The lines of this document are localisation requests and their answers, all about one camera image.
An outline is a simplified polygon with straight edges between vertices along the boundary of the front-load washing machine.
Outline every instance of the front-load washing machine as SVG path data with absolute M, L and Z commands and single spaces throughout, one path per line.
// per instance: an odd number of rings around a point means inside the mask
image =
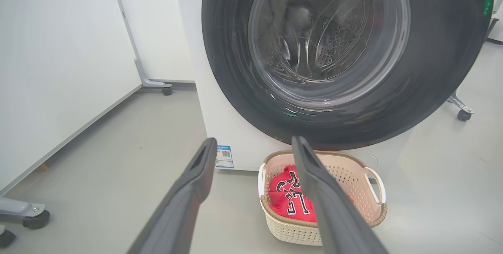
M 493 1 L 178 0 L 216 166 L 258 170 L 302 135 L 385 179 L 467 75 Z

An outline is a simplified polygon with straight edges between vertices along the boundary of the basket handle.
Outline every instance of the basket handle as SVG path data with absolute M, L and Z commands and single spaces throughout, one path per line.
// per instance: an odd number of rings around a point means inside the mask
M 364 168 L 364 170 L 366 170 L 368 173 L 373 175 L 377 181 L 377 187 L 379 187 L 379 193 L 381 194 L 380 200 L 377 199 L 377 196 L 374 193 L 374 189 L 372 188 L 372 186 L 370 186 L 370 189 L 372 190 L 372 193 L 374 194 L 374 198 L 375 198 L 377 204 L 384 204 L 386 202 L 386 190 L 384 189 L 384 184 L 382 182 L 381 177 L 377 174 L 377 172 L 375 172 L 375 170 L 373 170 L 372 168 L 369 168 L 368 166 L 366 166 Z
M 264 168 L 266 167 L 266 163 L 263 163 L 259 168 L 259 198 L 264 195 L 264 190 L 266 189 L 266 174 L 264 173 Z

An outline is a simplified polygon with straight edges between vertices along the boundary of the round black door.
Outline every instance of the round black door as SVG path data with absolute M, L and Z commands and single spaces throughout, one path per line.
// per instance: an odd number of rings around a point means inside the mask
M 265 134 L 318 149 L 396 136 L 456 90 L 492 0 L 203 0 L 223 93 Z

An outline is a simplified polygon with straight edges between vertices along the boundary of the caster wheel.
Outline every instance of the caster wheel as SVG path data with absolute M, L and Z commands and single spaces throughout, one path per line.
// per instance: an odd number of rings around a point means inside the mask
M 469 114 L 469 113 L 465 112 L 464 110 L 460 110 L 460 111 L 458 112 L 458 119 L 459 119 L 460 121 L 467 121 L 467 120 L 469 120 L 470 118 L 471 118 L 471 114 Z
M 169 95 L 171 95 L 171 93 L 172 93 L 171 88 L 163 88 L 163 89 L 162 89 L 162 93 L 163 93 L 165 96 L 169 96 Z
M 44 210 L 40 215 L 36 217 L 25 217 L 23 219 L 23 227 L 30 229 L 39 229 L 45 227 L 49 223 L 50 215 L 51 213 L 49 213 L 49 211 Z
M 14 239 L 16 238 L 16 235 L 7 229 L 4 230 L 4 233 L 0 234 L 0 248 L 5 248 L 9 246 Z

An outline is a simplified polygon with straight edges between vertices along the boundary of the gray floor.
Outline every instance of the gray floor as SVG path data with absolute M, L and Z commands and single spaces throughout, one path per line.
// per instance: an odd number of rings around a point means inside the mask
M 503 47 L 486 43 L 458 96 L 413 131 L 386 179 L 389 213 L 375 232 L 390 253 L 503 252 Z M 44 229 L 2 216 L 18 239 L 4 253 L 124 253 L 205 139 L 194 91 L 137 93 L 58 152 L 7 197 L 47 204 Z M 218 171 L 191 253 L 322 253 L 267 229 L 257 173 Z

